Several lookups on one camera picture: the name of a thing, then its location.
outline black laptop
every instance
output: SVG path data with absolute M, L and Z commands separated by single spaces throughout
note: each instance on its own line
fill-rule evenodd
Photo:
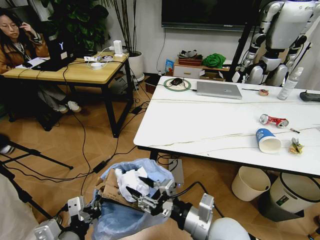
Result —
M 34 66 L 32 69 L 56 72 L 76 59 L 73 44 L 67 37 L 52 35 L 45 37 L 50 59 Z

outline wooden floor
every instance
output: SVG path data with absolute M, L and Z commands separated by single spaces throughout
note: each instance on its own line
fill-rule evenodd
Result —
M 141 103 L 148 99 L 141 89 L 138 92 L 139 95 L 135 92 L 134 96 L 135 98 L 139 98 Z M 119 116 L 123 104 L 114 104 L 114 108 Z M 108 159 L 113 154 L 117 143 L 117 140 L 112 137 L 105 105 L 102 101 L 90 100 L 83 105 L 83 111 L 76 115 L 85 126 L 85 155 L 90 165 L 95 167 L 102 160 Z M 125 122 L 127 123 L 133 116 L 130 113 Z M 123 129 L 119 137 L 117 153 L 125 153 L 134 146 L 133 139 L 143 116 L 143 113 L 137 115 Z M 18 119 L 10 123 L 8 117 L 5 116 L 0 119 L 0 132 L 7 134 L 14 142 L 28 148 L 37 149 L 44 155 L 74 166 L 74 169 L 69 171 L 67 168 L 37 157 L 27 157 L 20 160 L 21 163 L 43 175 L 56 178 L 71 178 L 79 173 L 86 173 L 88 171 L 88 165 L 82 155 L 84 131 L 79 122 L 70 113 L 65 114 L 60 119 L 60 125 L 54 127 L 50 132 L 44 131 L 33 118 Z M 17 150 L 12 155 L 18 156 L 20 153 Z M 149 152 L 135 149 L 127 155 L 115 156 L 104 170 L 117 162 L 147 157 L 149 157 Z M 306 240 L 306 235 L 316 229 L 317 226 L 313 222 L 313 217 L 320 214 L 319 204 L 307 209 L 304 218 L 276 223 L 259 214 L 255 201 L 244 202 L 233 195 L 231 183 L 239 166 L 187 157 L 183 157 L 182 160 L 185 181 L 184 188 L 194 181 L 202 182 L 209 191 L 209 194 L 214 196 L 215 203 L 223 214 L 226 217 L 239 221 L 248 232 L 257 238 L 262 240 Z M 8 166 L 22 169 L 27 174 L 32 173 L 17 163 L 9 163 Z M 16 174 L 18 184 L 28 191 L 33 196 L 33 199 L 51 215 L 54 215 L 68 199 L 80 195 L 83 178 L 55 183 L 48 180 L 40 181 L 31 176 L 24 176 L 17 170 L 12 170 L 12 172 Z M 103 171 L 99 174 L 91 174 L 87 178 L 84 185 L 86 201 L 92 199 L 94 184 L 102 173 Z M 187 194 L 183 195 L 181 199 L 198 206 L 202 194 L 203 192 L 200 187 L 194 187 Z M 34 211 L 34 214 L 39 222 L 45 220 L 37 211 Z M 216 211 L 214 211 L 214 216 L 215 218 L 219 217 Z M 89 234 L 87 234 L 86 240 L 91 239 L 91 232 L 92 228 Z M 165 224 L 150 227 L 125 239 L 176 240 L 191 239 L 191 237 L 186 232 L 179 230 L 177 224 L 169 219 Z

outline phone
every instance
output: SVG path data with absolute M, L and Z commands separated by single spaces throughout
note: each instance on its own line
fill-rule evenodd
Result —
M 33 65 L 27 61 L 25 61 L 24 63 L 22 63 L 22 66 L 24 66 L 25 68 L 31 68 Z

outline long black hair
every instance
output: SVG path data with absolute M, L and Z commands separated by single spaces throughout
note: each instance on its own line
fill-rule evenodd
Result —
M 12 20 L 12 22 L 14 22 L 17 25 L 17 27 L 19 29 L 18 42 L 20 42 L 20 43 L 22 43 L 22 45 L 26 46 L 26 48 L 31 53 L 31 56 L 30 56 L 31 58 L 35 58 L 36 57 L 35 48 L 32 45 L 31 41 L 29 40 L 24 29 L 20 28 L 20 26 L 22 24 L 21 19 L 14 12 L 11 12 L 8 9 L 0 7 L 0 17 L 3 15 L 6 15 L 8 18 L 10 18 Z M 11 41 L 10 37 L 8 37 L 2 30 L 0 30 L 0 47 L 2 48 L 2 51 L 5 55 L 5 57 L 13 64 L 12 59 L 5 52 L 4 46 L 16 49 L 16 47 L 15 47 L 14 43 Z

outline white table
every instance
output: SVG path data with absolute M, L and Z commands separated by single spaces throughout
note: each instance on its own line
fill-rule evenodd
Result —
M 159 84 L 171 78 L 161 77 Z M 197 89 L 198 79 L 186 80 L 191 83 L 191 89 Z M 150 158 L 154 160 L 158 153 L 167 153 L 320 177 L 320 130 L 317 129 L 320 128 L 320 102 L 302 101 L 299 97 L 302 89 L 294 89 L 283 101 L 277 98 L 280 87 L 225 84 L 236 84 L 242 99 L 201 96 L 191 90 L 170 91 L 158 85 L 134 144 L 151 151 Z M 242 88 L 267 89 L 269 96 Z M 263 125 L 259 122 L 261 114 L 286 118 L 289 125 L 287 128 Z M 259 150 L 256 141 L 259 128 L 269 129 L 281 140 L 279 153 Z M 292 132 L 290 128 L 301 133 Z M 293 137 L 305 146 L 301 155 L 289 152 Z

